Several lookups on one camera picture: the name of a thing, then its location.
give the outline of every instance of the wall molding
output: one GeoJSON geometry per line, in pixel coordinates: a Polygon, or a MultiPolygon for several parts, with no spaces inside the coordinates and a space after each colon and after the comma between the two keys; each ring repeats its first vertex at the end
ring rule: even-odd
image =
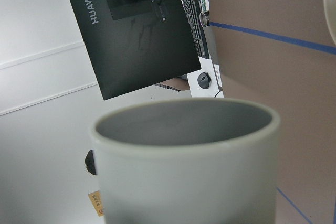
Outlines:
{"type": "Polygon", "coordinates": [[[20,106],[16,106],[16,107],[13,107],[13,108],[8,109],[8,110],[0,111],[0,116],[5,115],[5,114],[9,114],[9,113],[12,113],[12,112],[15,112],[15,111],[18,111],[18,110],[25,109],[25,108],[28,108],[30,106],[37,105],[39,103],[47,102],[47,101],[50,101],[50,100],[55,99],[55,98],[63,97],[65,95],[75,93],[75,92],[83,90],[83,89],[91,88],[91,87],[96,86],[96,85],[98,85],[98,83],[95,81],[95,82],[88,83],[88,84],[85,84],[85,85],[82,85],[82,86],[79,86],[79,87],[76,87],[76,88],[73,88],[73,89],[69,89],[69,90],[54,94],[54,95],[49,95],[47,97],[44,97],[44,98],[41,98],[41,99],[38,99],[38,100],[35,100],[35,101],[32,101],[32,102],[28,102],[26,104],[22,104],[20,106]]]}
{"type": "Polygon", "coordinates": [[[23,63],[26,63],[26,62],[29,62],[29,61],[32,61],[32,60],[47,57],[47,56],[50,56],[50,55],[58,54],[60,52],[64,52],[64,51],[71,50],[71,49],[74,49],[74,48],[83,47],[83,46],[84,46],[84,42],[83,41],[78,41],[78,42],[67,44],[65,46],[57,47],[57,48],[54,48],[54,49],[51,49],[51,50],[39,52],[37,54],[24,56],[24,57],[15,59],[15,60],[0,63],[0,70],[4,69],[4,68],[10,68],[10,67],[16,66],[18,64],[23,64],[23,63]]]}

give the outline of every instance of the white cup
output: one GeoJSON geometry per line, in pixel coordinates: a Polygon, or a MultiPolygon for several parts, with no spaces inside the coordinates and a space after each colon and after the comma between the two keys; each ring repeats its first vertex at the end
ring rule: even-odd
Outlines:
{"type": "Polygon", "coordinates": [[[152,102],[92,128],[106,223],[274,223],[279,115],[235,99],[152,102]]]}

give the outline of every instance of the white wall panel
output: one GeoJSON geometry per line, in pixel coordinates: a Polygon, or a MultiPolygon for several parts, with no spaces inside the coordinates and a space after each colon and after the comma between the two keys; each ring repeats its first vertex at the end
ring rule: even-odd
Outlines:
{"type": "Polygon", "coordinates": [[[82,40],[69,0],[0,3],[0,64],[82,40]]]}
{"type": "Polygon", "coordinates": [[[100,224],[88,194],[99,190],[85,168],[89,128],[132,104],[190,97],[151,86],[103,101],[94,86],[0,116],[0,223],[100,224]]]}
{"type": "Polygon", "coordinates": [[[0,115],[96,83],[84,46],[4,68],[0,70],[0,115]]]}

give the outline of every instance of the blue tape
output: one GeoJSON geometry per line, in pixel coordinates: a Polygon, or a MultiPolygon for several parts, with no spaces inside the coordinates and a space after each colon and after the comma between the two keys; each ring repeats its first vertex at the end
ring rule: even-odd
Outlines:
{"type": "Polygon", "coordinates": [[[290,200],[290,198],[287,197],[286,194],[284,194],[283,191],[281,191],[278,187],[277,187],[278,192],[295,208],[295,210],[302,215],[302,217],[304,217],[304,219],[309,223],[309,224],[313,224],[313,222],[311,222],[310,219],[308,219],[308,217],[294,204],[293,201],[290,200]]]}
{"type": "Polygon", "coordinates": [[[336,224],[336,200],[335,200],[335,210],[334,210],[334,222],[333,224],[336,224]]]}
{"type": "Polygon", "coordinates": [[[264,31],[258,31],[258,30],[249,29],[249,28],[240,27],[240,26],[233,26],[233,25],[221,24],[221,23],[216,23],[216,22],[210,22],[210,25],[229,29],[229,30],[234,30],[234,31],[241,31],[242,33],[247,33],[247,34],[252,34],[252,35],[256,35],[256,36],[260,36],[260,37],[264,37],[268,39],[278,40],[278,41],[282,41],[285,43],[289,43],[289,44],[293,44],[293,45],[297,45],[301,47],[307,47],[310,49],[336,55],[336,47],[326,46],[326,45],[322,45],[322,44],[318,44],[318,43],[314,43],[314,42],[310,42],[306,40],[301,40],[301,39],[294,39],[294,38],[281,36],[277,34],[266,33],[264,31]]]}

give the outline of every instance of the monitor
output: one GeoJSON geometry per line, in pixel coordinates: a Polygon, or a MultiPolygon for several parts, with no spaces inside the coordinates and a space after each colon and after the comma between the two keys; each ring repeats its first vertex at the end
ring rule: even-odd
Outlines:
{"type": "Polygon", "coordinates": [[[201,68],[181,0],[70,0],[103,99],[201,68]]]}

